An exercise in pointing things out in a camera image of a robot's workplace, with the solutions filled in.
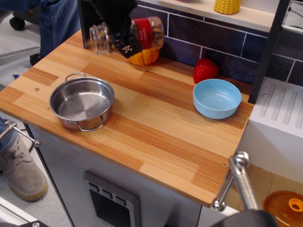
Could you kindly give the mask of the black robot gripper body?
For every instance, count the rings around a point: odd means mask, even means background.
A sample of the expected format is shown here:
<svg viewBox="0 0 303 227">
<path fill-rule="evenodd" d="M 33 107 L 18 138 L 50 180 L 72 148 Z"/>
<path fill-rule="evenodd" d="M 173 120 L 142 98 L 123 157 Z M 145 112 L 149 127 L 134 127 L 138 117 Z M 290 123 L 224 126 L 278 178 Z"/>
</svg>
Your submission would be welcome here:
<svg viewBox="0 0 303 227">
<path fill-rule="evenodd" d="M 131 12 L 137 7 L 135 0 L 89 0 L 96 13 L 106 22 L 116 41 L 125 41 L 131 34 Z"/>
</svg>

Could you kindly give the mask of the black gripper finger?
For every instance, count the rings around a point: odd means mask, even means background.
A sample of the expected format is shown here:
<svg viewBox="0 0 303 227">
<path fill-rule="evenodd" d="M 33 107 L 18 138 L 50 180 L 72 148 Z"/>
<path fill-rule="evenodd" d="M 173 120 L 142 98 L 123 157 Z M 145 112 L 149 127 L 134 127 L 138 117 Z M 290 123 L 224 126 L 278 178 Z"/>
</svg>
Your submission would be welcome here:
<svg viewBox="0 0 303 227">
<path fill-rule="evenodd" d="M 132 30 L 125 34 L 114 32 L 113 47 L 127 59 L 143 50 L 142 45 L 138 40 L 137 32 Z"/>
</svg>

